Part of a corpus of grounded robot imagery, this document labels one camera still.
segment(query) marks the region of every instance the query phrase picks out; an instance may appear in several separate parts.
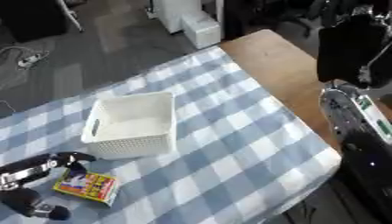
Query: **chair leg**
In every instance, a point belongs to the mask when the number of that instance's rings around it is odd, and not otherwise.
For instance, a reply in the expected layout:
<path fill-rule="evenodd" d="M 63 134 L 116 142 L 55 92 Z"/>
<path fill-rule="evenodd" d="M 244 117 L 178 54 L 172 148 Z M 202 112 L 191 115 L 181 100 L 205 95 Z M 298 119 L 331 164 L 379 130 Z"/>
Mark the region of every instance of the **chair leg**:
<path fill-rule="evenodd" d="M 79 32 L 84 32 L 83 27 L 81 26 L 81 24 L 77 20 L 76 12 L 74 12 L 73 10 L 69 10 L 68 6 L 64 2 L 64 0 L 57 0 L 57 3 L 59 4 L 61 9 L 63 10 L 66 17 L 68 17 L 68 19 L 71 20 L 71 22 L 76 26 L 76 28 L 79 30 Z"/>

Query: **basket handle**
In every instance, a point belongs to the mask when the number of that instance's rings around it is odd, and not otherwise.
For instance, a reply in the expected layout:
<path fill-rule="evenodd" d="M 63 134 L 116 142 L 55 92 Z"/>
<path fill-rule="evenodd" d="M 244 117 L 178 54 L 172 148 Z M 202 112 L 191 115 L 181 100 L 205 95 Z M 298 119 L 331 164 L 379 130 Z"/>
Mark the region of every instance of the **basket handle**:
<path fill-rule="evenodd" d="M 100 127 L 100 120 L 96 119 L 93 125 L 93 129 L 91 130 L 91 134 L 93 137 L 96 136 L 96 132 L 98 131 L 98 128 Z"/>

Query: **black cloth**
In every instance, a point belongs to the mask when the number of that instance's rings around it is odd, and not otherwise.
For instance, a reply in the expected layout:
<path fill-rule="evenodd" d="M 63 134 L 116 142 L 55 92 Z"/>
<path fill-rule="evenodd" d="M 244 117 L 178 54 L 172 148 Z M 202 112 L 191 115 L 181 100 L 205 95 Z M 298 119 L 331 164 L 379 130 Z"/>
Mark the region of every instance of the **black cloth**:
<path fill-rule="evenodd" d="M 371 67 L 372 82 L 358 79 L 365 66 L 388 43 L 386 28 L 372 24 L 369 16 L 351 17 L 336 27 L 319 32 L 318 79 L 343 80 L 360 88 L 381 87 L 392 77 L 392 49 L 389 48 Z"/>

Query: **snack box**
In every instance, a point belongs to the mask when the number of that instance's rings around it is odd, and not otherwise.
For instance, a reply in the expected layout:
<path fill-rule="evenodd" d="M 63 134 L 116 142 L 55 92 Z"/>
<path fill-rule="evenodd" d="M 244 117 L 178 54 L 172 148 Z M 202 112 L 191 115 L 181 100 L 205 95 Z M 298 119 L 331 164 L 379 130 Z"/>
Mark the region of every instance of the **snack box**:
<path fill-rule="evenodd" d="M 95 200 L 111 206 L 118 193 L 118 181 L 114 177 L 88 172 L 86 175 L 70 175 L 66 170 L 64 175 L 56 181 L 54 191 L 72 194 L 87 200 Z"/>

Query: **wooden table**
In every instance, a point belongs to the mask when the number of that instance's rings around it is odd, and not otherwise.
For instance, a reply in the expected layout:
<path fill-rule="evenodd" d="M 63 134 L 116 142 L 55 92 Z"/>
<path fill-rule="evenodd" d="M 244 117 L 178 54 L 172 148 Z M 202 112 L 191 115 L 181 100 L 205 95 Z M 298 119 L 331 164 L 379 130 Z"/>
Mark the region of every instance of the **wooden table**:
<path fill-rule="evenodd" d="M 220 47 L 334 149 L 340 149 L 319 108 L 323 84 L 318 81 L 316 60 L 312 56 L 269 30 Z M 380 106 L 387 117 L 392 118 L 392 110 Z"/>

